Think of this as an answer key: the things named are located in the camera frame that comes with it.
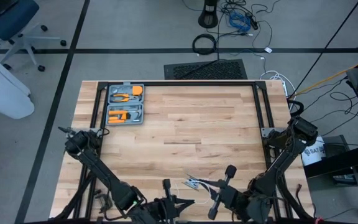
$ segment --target white cable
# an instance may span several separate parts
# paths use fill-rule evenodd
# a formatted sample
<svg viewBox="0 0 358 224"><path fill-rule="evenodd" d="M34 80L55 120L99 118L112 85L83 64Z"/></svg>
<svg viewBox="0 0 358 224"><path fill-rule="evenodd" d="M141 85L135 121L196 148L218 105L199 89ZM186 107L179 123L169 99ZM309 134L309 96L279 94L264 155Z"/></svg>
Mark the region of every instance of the white cable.
<svg viewBox="0 0 358 224"><path fill-rule="evenodd" d="M267 71L267 72L261 74L259 79L260 80L263 79L263 76L268 73L274 73L274 76L270 77L269 80L281 80L282 82L284 82L284 80L283 80L283 78L284 78L291 85L293 91L295 91L295 86L293 86L292 82L286 76L278 73L277 71L274 71L274 70Z"/></svg>
<svg viewBox="0 0 358 224"><path fill-rule="evenodd" d="M209 197L208 197L207 201L205 201L205 202L195 202L195 203L198 204L198 205L205 205L206 203L208 203L211 200L211 189L204 182L201 182L201 181L198 181L198 180L191 180L191 181L204 185L208 189L208 193L209 193ZM179 194L180 194L179 188L177 186L177 183L174 183L174 184L175 184L175 187L177 188L177 191L178 191L177 197L179 197Z"/></svg>

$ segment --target white bin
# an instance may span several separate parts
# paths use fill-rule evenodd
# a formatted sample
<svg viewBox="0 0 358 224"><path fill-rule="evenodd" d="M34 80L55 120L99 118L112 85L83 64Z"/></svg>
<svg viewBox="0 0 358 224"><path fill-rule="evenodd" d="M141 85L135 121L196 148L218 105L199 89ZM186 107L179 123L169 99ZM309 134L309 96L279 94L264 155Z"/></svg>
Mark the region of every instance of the white bin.
<svg viewBox="0 0 358 224"><path fill-rule="evenodd" d="M21 119L34 112L30 90L0 64L0 113Z"/></svg>

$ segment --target butcher block tabletop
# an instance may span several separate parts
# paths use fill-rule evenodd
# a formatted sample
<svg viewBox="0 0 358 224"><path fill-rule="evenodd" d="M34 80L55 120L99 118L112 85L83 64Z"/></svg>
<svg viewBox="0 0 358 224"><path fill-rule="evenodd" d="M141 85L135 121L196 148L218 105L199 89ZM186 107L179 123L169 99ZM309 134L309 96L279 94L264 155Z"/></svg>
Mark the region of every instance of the butcher block tabletop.
<svg viewBox="0 0 358 224"><path fill-rule="evenodd" d="M97 86L98 81L82 82L72 128L89 128ZM281 81L267 80L266 86L275 127L286 128L290 112ZM96 127L103 116L104 95L103 90ZM260 90L259 98L267 124ZM223 179L226 167L232 164L237 172L229 184L243 191L252 178L266 170L251 86L146 86L144 110L141 125L106 126L110 134L103 138L100 158L119 179L136 186L149 201L165 196L162 180L170 179L172 194L196 200L178 220L211 221L208 210L213 201L208 191L201 186L197 191L184 185L187 174L199 179ZM59 214L75 194L81 168L79 161L64 155L50 217ZM300 156L285 172L285 178L293 196L297 185L302 185L299 197L312 215L313 204ZM106 193L100 181L96 189ZM85 192L80 217L85 215L87 196ZM100 202L94 200L92 220L102 216L100 207ZM285 217L282 203L280 211ZM107 214L110 218L120 215L115 207ZM231 212L221 205L215 221L231 221Z"/></svg>

